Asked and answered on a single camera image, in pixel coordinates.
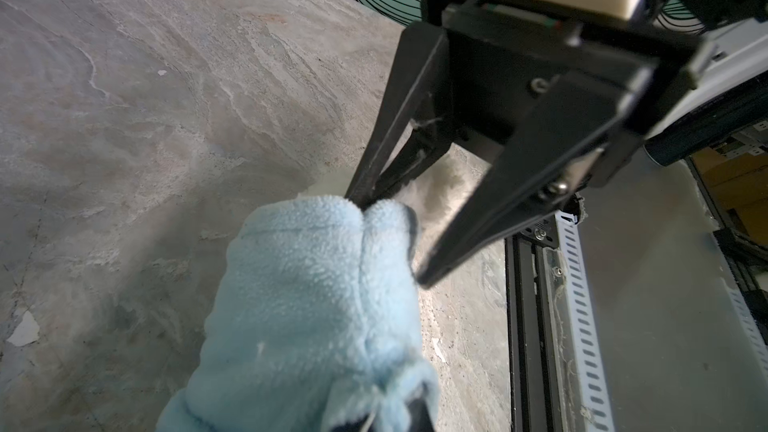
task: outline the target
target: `screw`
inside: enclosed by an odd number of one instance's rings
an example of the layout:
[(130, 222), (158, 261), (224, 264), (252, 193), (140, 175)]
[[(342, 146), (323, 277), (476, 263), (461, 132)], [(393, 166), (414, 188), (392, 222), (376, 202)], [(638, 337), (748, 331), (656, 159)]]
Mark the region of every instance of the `screw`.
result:
[(543, 79), (541, 77), (536, 77), (531, 81), (528, 86), (531, 87), (531, 90), (536, 93), (537, 95), (541, 95), (544, 92), (547, 92), (549, 90), (549, 81), (546, 79)]
[(550, 182), (547, 189), (556, 196), (564, 196), (568, 193), (568, 184), (565, 180), (559, 179)]

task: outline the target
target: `fleece towel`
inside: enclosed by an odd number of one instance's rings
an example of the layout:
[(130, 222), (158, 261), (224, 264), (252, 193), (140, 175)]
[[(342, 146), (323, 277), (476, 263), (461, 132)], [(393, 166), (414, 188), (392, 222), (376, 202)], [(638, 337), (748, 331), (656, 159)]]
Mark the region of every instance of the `fleece towel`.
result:
[(158, 431), (406, 432), (435, 423), (438, 382), (421, 355), (413, 211), (341, 197), (255, 210), (226, 252), (200, 365)]

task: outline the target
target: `white paint chip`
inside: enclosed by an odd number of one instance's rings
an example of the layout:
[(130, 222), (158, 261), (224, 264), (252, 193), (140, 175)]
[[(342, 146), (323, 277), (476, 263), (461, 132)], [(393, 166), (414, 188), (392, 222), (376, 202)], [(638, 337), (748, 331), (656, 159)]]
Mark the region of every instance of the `white paint chip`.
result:
[(439, 358), (440, 360), (442, 360), (442, 362), (443, 362), (444, 364), (447, 364), (447, 363), (448, 363), (448, 361), (446, 360), (446, 356), (442, 354), (442, 350), (440, 350), (440, 346), (439, 346), (439, 345), (437, 345), (437, 342), (439, 342), (439, 341), (440, 341), (440, 339), (438, 339), (438, 338), (433, 338), (433, 339), (432, 339), (432, 346), (434, 346), (434, 347), (435, 347), (435, 354), (438, 356), (438, 358)]
[(26, 311), (22, 317), (22, 322), (18, 325), (18, 327), (16, 327), (16, 330), (13, 331), (11, 337), (8, 338), (8, 342), (11, 342), (16, 347), (23, 347), (26, 344), (31, 344), (39, 338), (40, 326), (34, 320), (32, 312)]

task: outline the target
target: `wooden panel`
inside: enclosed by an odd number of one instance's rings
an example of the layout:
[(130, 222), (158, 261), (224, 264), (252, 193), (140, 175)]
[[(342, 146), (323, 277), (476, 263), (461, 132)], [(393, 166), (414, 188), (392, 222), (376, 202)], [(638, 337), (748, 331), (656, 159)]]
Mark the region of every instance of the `wooden panel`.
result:
[(727, 160), (710, 147), (705, 147), (704, 149), (699, 150), (693, 154), (691, 158), (694, 160), (696, 168), (699, 169), (699, 174), (704, 174)]
[(702, 173), (702, 179), (709, 187), (713, 187), (763, 167), (768, 167), (768, 154), (744, 154)]
[(752, 240), (768, 247), (768, 199), (739, 207), (736, 213)]
[(768, 198), (768, 166), (710, 187), (710, 190), (725, 210)]

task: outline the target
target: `gray stone surface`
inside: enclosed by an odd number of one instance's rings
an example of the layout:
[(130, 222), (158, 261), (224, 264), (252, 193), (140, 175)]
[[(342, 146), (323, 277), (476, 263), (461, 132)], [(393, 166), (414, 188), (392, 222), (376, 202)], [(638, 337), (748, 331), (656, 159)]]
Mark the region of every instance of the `gray stone surface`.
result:
[[(355, 165), (400, 30), (350, 0), (0, 0), (0, 429), (152, 430), (226, 244)], [(439, 430), (508, 430), (500, 260), (422, 295)]]

